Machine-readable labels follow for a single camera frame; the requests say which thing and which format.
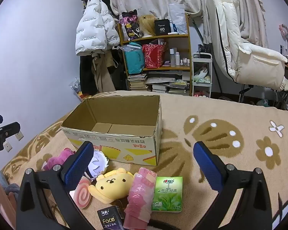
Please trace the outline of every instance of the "white rolling cart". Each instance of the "white rolling cart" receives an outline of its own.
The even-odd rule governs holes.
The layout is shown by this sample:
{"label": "white rolling cart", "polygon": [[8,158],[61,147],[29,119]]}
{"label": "white rolling cart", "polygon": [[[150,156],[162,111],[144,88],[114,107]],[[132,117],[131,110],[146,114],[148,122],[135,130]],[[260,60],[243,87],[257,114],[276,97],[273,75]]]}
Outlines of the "white rolling cart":
{"label": "white rolling cart", "polygon": [[[207,58],[196,58],[196,56],[207,56]],[[205,83],[197,83],[194,82],[194,62],[201,62],[201,63],[209,63],[208,65],[208,73],[210,75],[210,84]],[[194,87],[201,86],[201,87],[209,87],[209,98],[211,97],[211,89],[212,89],[212,55],[210,53],[193,53],[192,54],[192,96],[194,95]]]}

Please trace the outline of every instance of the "cardboard box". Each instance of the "cardboard box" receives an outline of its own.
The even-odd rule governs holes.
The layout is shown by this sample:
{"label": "cardboard box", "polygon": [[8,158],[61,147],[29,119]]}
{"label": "cardboard box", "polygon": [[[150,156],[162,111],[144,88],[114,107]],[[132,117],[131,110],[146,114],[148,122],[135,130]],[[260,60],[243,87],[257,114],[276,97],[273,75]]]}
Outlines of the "cardboard box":
{"label": "cardboard box", "polygon": [[156,166],[162,131],[161,99],[158,95],[87,98],[61,128],[77,148],[90,141],[109,160]]}

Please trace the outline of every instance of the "metal screw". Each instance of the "metal screw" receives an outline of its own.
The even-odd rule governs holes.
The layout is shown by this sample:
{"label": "metal screw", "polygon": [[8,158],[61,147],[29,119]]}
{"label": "metal screw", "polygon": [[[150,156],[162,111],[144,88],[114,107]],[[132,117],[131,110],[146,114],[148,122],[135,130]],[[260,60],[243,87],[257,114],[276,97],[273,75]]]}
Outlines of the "metal screw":
{"label": "metal screw", "polygon": [[261,174],[261,173],[262,173],[262,170],[261,170],[260,168],[256,168],[256,169],[255,169],[255,172],[256,172],[257,174]]}
{"label": "metal screw", "polygon": [[60,168],[61,168],[61,165],[60,165],[60,164],[56,164],[56,165],[53,166],[52,169],[53,169],[54,171],[58,171],[58,170],[60,170]]}
{"label": "metal screw", "polygon": [[28,175],[28,174],[31,174],[31,172],[32,172],[32,169],[31,169],[31,168],[26,169],[26,174],[27,174],[27,175]]}
{"label": "metal screw", "polygon": [[228,165],[226,165],[226,168],[227,168],[228,170],[232,171],[232,170],[235,169],[235,166],[232,165],[232,164],[228,164]]}

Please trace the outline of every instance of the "tissue pack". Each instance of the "tissue pack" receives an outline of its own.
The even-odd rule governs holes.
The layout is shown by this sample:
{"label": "tissue pack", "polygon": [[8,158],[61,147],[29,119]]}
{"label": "tissue pack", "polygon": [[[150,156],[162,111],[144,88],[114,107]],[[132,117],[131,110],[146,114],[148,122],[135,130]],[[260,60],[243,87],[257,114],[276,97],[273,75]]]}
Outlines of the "tissue pack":
{"label": "tissue pack", "polygon": [[152,210],[180,213],[182,208],[182,176],[157,177]]}

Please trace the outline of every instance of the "electrical outlet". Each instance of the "electrical outlet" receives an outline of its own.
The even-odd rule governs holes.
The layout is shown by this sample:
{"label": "electrical outlet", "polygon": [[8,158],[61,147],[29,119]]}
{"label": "electrical outlet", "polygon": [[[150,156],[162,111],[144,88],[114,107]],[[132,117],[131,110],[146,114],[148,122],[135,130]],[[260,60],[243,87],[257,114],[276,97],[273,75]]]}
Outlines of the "electrical outlet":
{"label": "electrical outlet", "polygon": [[17,134],[15,134],[16,138],[18,139],[18,141],[20,141],[21,139],[24,138],[24,135],[22,134],[21,131],[19,131]]}
{"label": "electrical outlet", "polygon": [[12,146],[8,141],[4,142],[3,147],[6,149],[7,152],[9,152],[12,149]]}

